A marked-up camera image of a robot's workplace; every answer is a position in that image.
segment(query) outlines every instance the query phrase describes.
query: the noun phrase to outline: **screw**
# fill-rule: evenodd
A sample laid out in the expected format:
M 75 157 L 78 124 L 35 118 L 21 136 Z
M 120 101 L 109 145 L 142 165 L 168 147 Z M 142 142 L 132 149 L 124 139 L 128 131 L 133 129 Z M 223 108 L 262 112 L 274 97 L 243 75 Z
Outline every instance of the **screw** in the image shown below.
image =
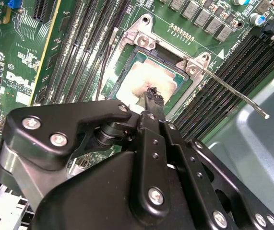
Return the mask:
M 170 127 L 171 129 L 176 130 L 176 127 L 175 127 L 172 123 L 169 123 L 169 127 Z
M 154 159 L 158 159 L 158 158 L 159 158 L 159 155 L 158 155 L 157 153 L 154 153 L 154 154 L 153 154 L 153 158 L 154 158 Z
M 255 218 L 256 218 L 257 222 L 258 222 L 260 225 L 262 225 L 263 227 L 266 227 L 266 226 L 267 226 L 266 221 L 265 221 L 265 219 L 262 217 L 261 214 L 256 213 L 256 214 L 255 214 Z
M 119 105 L 119 109 L 123 112 L 127 112 L 127 108 L 123 106 L 122 104 Z
M 195 143 L 195 145 L 196 145 L 199 149 L 202 149 L 202 148 L 203 148 L 203 146 L 202 146 L 199 142 L 195 141 L 194 143 Z
M 226 229 L 227 227 L 227 221 L 225 219 L 225 217 L 223 216 L 223 214 L 219 211 L 214 211 L 213 212 L 213 217 L 215 222 L 217 223 L 217 225 L 223 229 Z
M 154 116 L 154 114 L 149 113 L 149 114 L 147 114 L 147 115 L 150 117 L 150 119 L 155 120 L 155 116 Z
M 31 129 L 31 130 L 38 129 L 41 127 L 41 122 L 38 119 L 33 117 L 25 118 L 22 121 L 22 124 L 25 128 Z
M 150 188 L 148 190 L 148 197 L 154 205 L 162 205 L 164 202 L 164 197 L 156 188 Z
M 50 142 L 54 146 L 63 147 L 68 143 L 68 140 L 64 135 L 56 133 L 56 134 L 51 135 Z
M 269 220 L 270 223 L 274 226 L 274 218 L 272 216 L 267 215 L 267 219 Z
M 188 72 L 191 75 L 196 74 L 197 70 L 198 70 L 198 68 L 195 65 L 191 65 L 191 66 L 188 67 Z

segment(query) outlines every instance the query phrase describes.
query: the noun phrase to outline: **connector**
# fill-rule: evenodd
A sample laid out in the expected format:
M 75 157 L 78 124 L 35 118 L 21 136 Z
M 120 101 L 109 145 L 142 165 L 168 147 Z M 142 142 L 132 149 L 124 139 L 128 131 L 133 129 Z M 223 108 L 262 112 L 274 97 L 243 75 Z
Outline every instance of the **connector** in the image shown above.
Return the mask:
M 8 6 L 12 9 L 20 8 L 22 6 L 22 0 L 9 0 Z

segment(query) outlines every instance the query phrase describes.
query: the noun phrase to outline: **mounting hole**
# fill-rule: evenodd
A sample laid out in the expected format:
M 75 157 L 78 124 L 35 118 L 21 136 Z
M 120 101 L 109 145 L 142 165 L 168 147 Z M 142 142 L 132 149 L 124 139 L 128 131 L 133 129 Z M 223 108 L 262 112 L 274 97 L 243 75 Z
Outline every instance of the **mounting hole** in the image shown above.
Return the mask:
M 241 29 L 243 26 L 244 26 L 244 22 L 243 22 L 243 21 L 240 21 L 240 22 L 238 22 L 236 28 L 237 28 L 237 29 Z
M 202 174 L 202 173 L 197 172 L 196 174 L 197 174 L 197 175 L 198 175 L 198 177 L 200 177 L 201 179 L 203 178 L 203 174 Z
M 204 54 L 202 56 L 202 61 L 208 61 L 209 60 L 209 56 L 207 54 Z
M 147 25 L 148 23 L 150 23 L 150 20 L 147 17 L 144 17 L 142 19 L 142 22 Z
M 158 159 L 158 158 L 159 158 L 159 155 L 158 155 L 157 153 L 154 153 L 154 154 L 153 154 L 153 158 L 154 158 L 154 159 Z

